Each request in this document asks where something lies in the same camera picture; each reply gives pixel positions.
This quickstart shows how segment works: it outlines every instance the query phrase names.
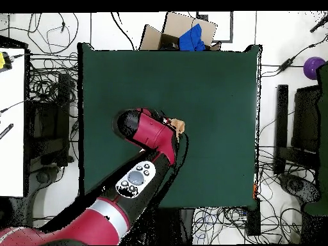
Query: gray button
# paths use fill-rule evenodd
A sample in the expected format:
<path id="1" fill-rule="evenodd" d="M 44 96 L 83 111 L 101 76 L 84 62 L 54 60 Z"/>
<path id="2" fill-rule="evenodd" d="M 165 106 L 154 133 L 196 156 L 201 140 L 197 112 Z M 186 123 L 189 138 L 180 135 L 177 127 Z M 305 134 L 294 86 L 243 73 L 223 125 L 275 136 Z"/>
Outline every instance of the gray button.
<path id="1" fill-rule="evenodd" d="M 134 185 L 140 186 L 144 182 L 144 176 L 141 172 L 133 171 L 129 173 L 127 179 Z"/>
<path id="2" fill-rule="evenodd" d="M 130 192 L 135 192 L 136 191 L 136 187 L 135 186 L 130 186 L 129 187 L 129 191 Z"/>

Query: cardboard box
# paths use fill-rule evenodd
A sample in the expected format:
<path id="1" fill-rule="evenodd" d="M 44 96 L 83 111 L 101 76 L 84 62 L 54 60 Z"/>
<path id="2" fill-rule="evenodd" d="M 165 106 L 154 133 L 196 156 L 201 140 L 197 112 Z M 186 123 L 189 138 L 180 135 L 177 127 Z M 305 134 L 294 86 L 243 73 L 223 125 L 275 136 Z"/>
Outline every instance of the cardboard box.
<path id="1" fill-rule="evenodd" d="M 139 50 L 158 50 L 163 44 L 169 42 L 177 44 L 179 38 L 196 24 L 199 24 L 202 28 L 201 40 L 204 42 L 205 48 L 207 50 L 211 49 L 211 43 L 215 30 L 217 29 L 216 24 L 205 20 L 194 19 L 178 13 L 168 12 L 165 17 L 162 32 L 159 32 L 148 24 L 145 25 Z"/>

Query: electrical wire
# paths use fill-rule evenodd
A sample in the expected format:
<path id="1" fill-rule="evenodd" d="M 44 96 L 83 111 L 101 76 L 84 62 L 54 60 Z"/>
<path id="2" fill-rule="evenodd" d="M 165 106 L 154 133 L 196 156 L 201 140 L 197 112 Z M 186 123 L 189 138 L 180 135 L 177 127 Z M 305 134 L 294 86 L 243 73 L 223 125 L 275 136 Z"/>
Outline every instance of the electrical wire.
<path id="1" fill-rule="evenodd" d="M 41 50 L 41 52 L 43 52 L 44 54 L 59 54 L 59 53 L 61 53 L 61 52 L 64 52 L 64 50 L 66 50 L 67 48 L 69 48 L 71 45 L 72 45 L 72 43 L 75 41 L 75 39 L 76 39 L 76 36 L 78 35 L 78 31 L 79 31 L 79 20 L 78 20 L 78 18 L 76 17 L 76 14 L 75 13 L 73 13 L 73 15 L 75 16 L 75 19 L 76 19 L 76 22 L 77 22 L 77 28 L 76 28 L 76 32 L 75 32 L 75 35 L 74 35 L 74 38 L 72 39 L 72 40 L 70 40 L 70 38 L 69 38 L 69 43 L 67 44 L 67 45 L 58 45 L 58 44 L 51 44 L 50 42 L 49 42 L 49 37 L 48 37 L 48 33 L 50 32 L 50 31 L 54 31 L 54 30 L 56 30 L 56 29 L 61 29 L 61 33 L 63 32 L 63 30 L 67 30 L 67 32 L 68 32 L 68 34 L 69 34 L 69 36 L 70 36 L 70 33 L 69 33 L 69 29 L 68 29 L 68 27 L 66 26 L 66 24 L 65 24 L 65 21 L 64 21 L 64 19 L 63 19 L 63 16 L 61 15 L 61 13 L 58 13 L 59 14 L 59 16 L 60 16 L 60 18 L 61 18 L 61 26 L 58 26 L 57 28 L 53 28 L 53 29 L 50 29 L 50 30 L 48 30 L 47 31 L 47 40 L 44 38 L 44 36 L 41 34 L 41 32 L 39 32 L 39 30 L 38 30 L 38 28 L 39 28 L 39 26 L 40 26 L 40 21 L 41 21 L 41 17 L 42 17 L 42 13 L 40 13 L 40 16 L 39 16 L 39 18 L 37 19 L 37 14 L 36 13 L 32 13 L 31 14 L 31 18 L 30 18 L 30 20 L 29 20 L 29 27 L 28 27 L 28 29 L 22 29 L 22 28 L 15 28 L 15 27 L 8 27 L 8 28 L 4 28 L 4 29 L 0 29 L 0 32 L 1 31 L 5 31 L 5 30 L 9 30 L 9 29 L 17 29 L 17 30 L 21 30 L 21 31 L 25 31 L 25 32 L 27 32 L 27 34 L 28 34 L 28 38 Z M 35 29 L 34 30 L 31 30 L 31 28 L 32 28 L 32 22 L 33 22 L 33 16 L 35 17 Z M 34 34 L 34 33 L 36 33 L 36 32 L 38 32 L 38 34 L 42 37 L 42 39 L 44 40 L 44 42 L 48 45 L 48 47 L 49 47 L 49 52 L 46 52 L 46 51 L 44 51 L 43 49 L 41 49 L 41 47 L 32 39 L 32 37 L 31 37 L 31 34 Z M 52 50 L 51 50 L 51 48 L 50 48 L 50 45 L 55 45 L 55 46 L 59 46 L 59 47 L 63 47 L 63 49 L 62 50 L 59 50 L 59 51 L 56 51 L 56 52 L 52 52 Z"/>
<path id="2" fill-rule="evenodd" d="M 277 119 L 274 119 L 271 123 L 269 123 L 269 124 L 267 124 L 265 127 L 263 127 L 263 128 L 261 129 L 261 131 L 259 132 L 259 136 L 261 136 L 261 133 L 262 133 L 262 131 L 264 130 L 264 128 L 266 128 L 266 127 L 268 127 L 269 125 L 273 124 L 276 120 L 277 120 Z"/>
<path id="3" fill-rule="evenodd" d="M 305 47 L 303 50 L 299 51 L 295 56 L 293 56 L 292 58 L 288 58 L 283 64 L 281 64 L 277 70 L 275 71 L 272 71 L 272 72 L 277 72 L 276 74 L 272 75 L 272 76 L 276 76 L 278 74 L 280 74 L 281 72 L 283 72 L 284 70 L 286 70 L 288 67 L 291 67 L 294 59 L 302 52 L 304 52 L 306 49 L 309 49 L 309 48 L 313 48 L 315 46 L 317 46 L 318 44 L 321 44 L 323 43 L 325 40 L 327 40 L 328 38 L 328 34 L 324 37 L 323 40 L 321 40 L 320 42 L 317 42 L 315 44 L 310 44 L 309 46 Z M 266 74 L 268 72 L 264 72 L 261 77 L 263 78 L 271 78 L 272 76 L 264 76 L 264 74 Z"/>
<path id="4" fill-rule="evenodd" d="M 119 30 L 121 30 L 121 32 L 124 34 L 124 36 L 129 40 L 130 44 L 132 45 L 132 50 L 135 51 L 135 46 L 133 45 L 132 43 L 132 40 L 129 38 L 129 36 L 124 32 L 124 30 L 120 27 L 120 25 L 117 23 L 115 17 L 114 17 L 114 14 L 113 12 L 110 13 L 111 14 L 111 17 L 113 18 L 115 24 L 117 25 L 117 27 L 119 28 Z"/>

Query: yellow device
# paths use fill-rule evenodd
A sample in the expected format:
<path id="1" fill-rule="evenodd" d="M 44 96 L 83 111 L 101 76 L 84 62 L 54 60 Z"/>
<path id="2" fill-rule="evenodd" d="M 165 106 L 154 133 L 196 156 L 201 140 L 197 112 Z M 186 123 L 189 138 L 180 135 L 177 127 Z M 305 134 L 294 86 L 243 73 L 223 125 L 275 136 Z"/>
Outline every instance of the yellow device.
<path id="1" fill-rule="evenodd" d="M 10 70 L 12 68 L 12 60 L 6 52 L 0 52 L 0 72 Z"/>

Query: purple ball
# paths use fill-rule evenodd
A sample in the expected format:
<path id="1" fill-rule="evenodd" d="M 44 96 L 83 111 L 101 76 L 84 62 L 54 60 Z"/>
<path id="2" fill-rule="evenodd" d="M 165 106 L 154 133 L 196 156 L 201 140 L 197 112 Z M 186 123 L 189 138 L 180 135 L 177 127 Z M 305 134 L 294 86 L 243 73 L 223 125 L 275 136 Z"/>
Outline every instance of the purple ball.
<path id="1" fill-rule="evenodd" d="M 305 61 L 303 66 L 303 72 L 305 76 L 309 79 L 316 80 L 316 70 L 323 64 L 325 64 L 325 60 L 319 58 L 318 56 L 309 58 L 307 61 Z"/>

